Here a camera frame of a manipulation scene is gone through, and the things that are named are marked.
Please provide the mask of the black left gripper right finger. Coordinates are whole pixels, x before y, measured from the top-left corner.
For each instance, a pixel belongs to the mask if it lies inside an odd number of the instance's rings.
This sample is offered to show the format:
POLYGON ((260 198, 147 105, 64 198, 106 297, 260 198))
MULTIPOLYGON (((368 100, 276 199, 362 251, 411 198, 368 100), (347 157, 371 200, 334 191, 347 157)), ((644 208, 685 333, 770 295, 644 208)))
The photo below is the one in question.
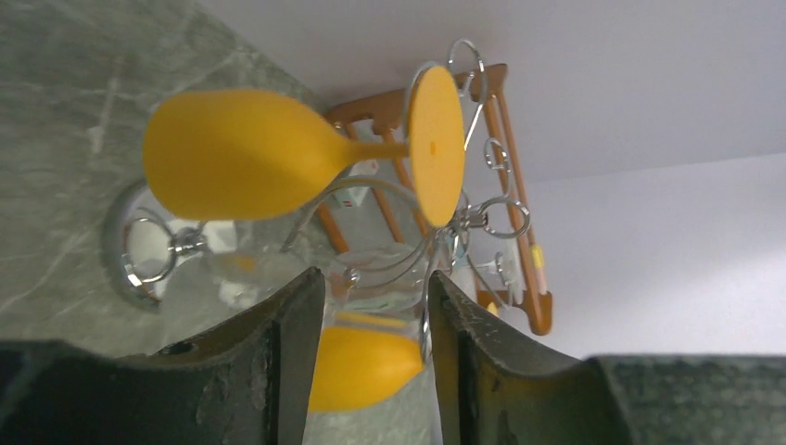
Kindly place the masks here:
POLYGON ((781 356, 578 360, 517 331, 443 273, 428 285, 447 444, 781 444, 781 356))

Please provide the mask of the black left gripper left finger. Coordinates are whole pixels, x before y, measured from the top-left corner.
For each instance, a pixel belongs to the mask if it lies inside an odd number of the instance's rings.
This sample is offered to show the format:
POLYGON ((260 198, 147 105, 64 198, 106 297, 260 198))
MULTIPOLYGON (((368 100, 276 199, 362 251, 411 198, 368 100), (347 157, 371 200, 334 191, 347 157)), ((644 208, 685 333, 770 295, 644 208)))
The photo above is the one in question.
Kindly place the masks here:
POLYGON ((5 444, 299 444, 325 282, 309 268, 271 297, 151 355, 63 341, 1 345, 5 444))

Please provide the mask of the orange plastic goblet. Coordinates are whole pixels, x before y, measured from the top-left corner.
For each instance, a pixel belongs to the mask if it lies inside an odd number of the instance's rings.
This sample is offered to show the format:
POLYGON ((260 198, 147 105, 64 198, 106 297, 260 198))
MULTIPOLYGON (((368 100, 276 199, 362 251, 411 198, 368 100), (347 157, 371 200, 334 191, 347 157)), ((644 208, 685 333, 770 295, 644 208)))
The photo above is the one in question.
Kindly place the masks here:
POLYGON ((148 186, 192 221, 261 220, 314 200, 347 167, 408 158, 421 212, 445 225, 458 204, 463 113, 450 72, 421 70, 409 92, 405 142, 354 141, 294 98, 263 89, 191 90, 164 100, 142 142, 148 186))
POLYGON ((309 411, 357 411, 385 401, 424 368, 418 327, 360 311, 328 316, 321 333, 309 411))

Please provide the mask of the clear wine glass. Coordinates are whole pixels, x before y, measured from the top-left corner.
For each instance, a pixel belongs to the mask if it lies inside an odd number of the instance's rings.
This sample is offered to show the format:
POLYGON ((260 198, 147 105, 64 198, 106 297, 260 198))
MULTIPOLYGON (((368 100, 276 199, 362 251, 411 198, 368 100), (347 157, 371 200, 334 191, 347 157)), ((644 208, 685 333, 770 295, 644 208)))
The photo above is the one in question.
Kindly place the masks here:
MULTIPOLYGON (((370 176, 355 176, 336 180, 320 193, 298 216, 296 226, 289 233, 277 253, 264 258, 243 256, 237 252, 208 253, 204 261, 209 270, 222 279, 241 286, 243 295, 256 296, 269 277, 264 274, 268 265, 289 258, 300 232, 311 220, 318 207, 336 191, 362 184, 382 188, 406 200, 413 210, 419 207, 416 194, 400 185, 370 176)), ((432 352, 432 340, 427 309, 427 280, 437 268, 437 254, 429 260, 426 253, 437 244, 437 230, 423 236, 415 248, 391 244, 384 248, 370 248, 338 255, 331 263, 327 277, 331 303, 341 312, 367 312, 383 315, 388 310, 418 309, 420 321, 418 340, 426 361, 432 352)))

